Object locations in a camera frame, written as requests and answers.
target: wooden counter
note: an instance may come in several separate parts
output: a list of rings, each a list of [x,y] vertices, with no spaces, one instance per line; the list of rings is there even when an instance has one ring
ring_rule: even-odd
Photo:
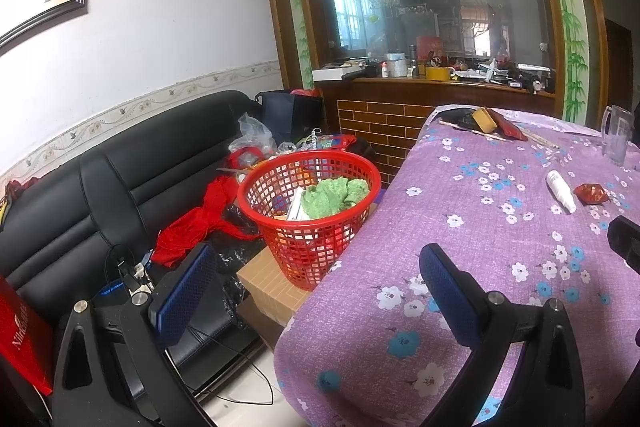
[[[410,78],[360,78],[316,82],[331,132],[355,134],[376,151],[383,186],[394,179],[437,105],[468,103],[554,115],[555,95],[531,94],[495,84]]]

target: black leather sofa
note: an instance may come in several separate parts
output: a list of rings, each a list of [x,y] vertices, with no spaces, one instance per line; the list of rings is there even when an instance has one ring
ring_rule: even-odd
[[[126,245],[139,262],[160,230],[202,203],[246,112],[259,118],[260,105],[238,91],[210,94],[136,124],[50,172],[12,206],[0,232],[0,274],[52,326],[65,322],[75,302],[105,286],[111,246]],[[260,343],[255,331],[231,322],[218,280],[191,324],[241,353]],[[188,386],[207,387],[242,362],[219,343],[185,334],[170,350]],[[132,363],[124,352],[117,354],[137,406],[154,419]],[[24,387],[16,375],[3,376]],[[46,421],[44,409],[36,415]]]

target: brick-pattern cabinet base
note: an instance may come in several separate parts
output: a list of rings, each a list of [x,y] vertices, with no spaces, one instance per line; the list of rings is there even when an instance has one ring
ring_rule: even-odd
[[[340,129],[367,140],[376,152],[376,166],[387,188],[433,112],[427,105],[338,100]]]

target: metal bolt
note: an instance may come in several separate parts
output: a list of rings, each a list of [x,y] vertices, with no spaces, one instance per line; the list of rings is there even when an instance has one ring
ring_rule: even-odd
[[[82,313],[85,309],[89,307],[89,303],[87,301],[78,301],[74,304],[74,311],[76,313]]]
[[[489,292],[487,294],[487,297],[489,299],[489,302],[493,304],[502,304],[504,302],[504,295],[502,295],[500,292]]]
[[[564,305],[562,304],[562,301],[559,301],[555,297],[549,299],[549,306],[555,312],[559,312],[560,310],[562,310],[562,308],[564,308]]]
[[[134,306],[142,306],[142,304],[144,304],[148,300],[149,300],[149,295],[147,295],[146,292],[134,293],[131,296],[131,302],[133,303]]]

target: black plastic bag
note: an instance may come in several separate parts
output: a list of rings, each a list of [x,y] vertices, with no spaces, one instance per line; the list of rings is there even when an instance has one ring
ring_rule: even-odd
[[[309,136],[316,127],[322,127],[322,98],[291,94],[289,89],[259,92],[256,102],[262,98],[262,118],[273,134],[276,143],[297,143]]]
[[[222,218],[236,225],[244,233],[258,233],[255,223],[234,204],[225,208],[222,212]],[[246,289],[238,280],[236,273],[251,261],[266,246],[266,243],[261,237],[251,241],[243,241],[220,230],[211,232],[204,243],[211,246],[218,258],[216,272],[220,275],[218,280],[222,280],[226,312],[236,326],[246,328],[247,325],[239,317],[236,310],[238,304],[246,297]]]

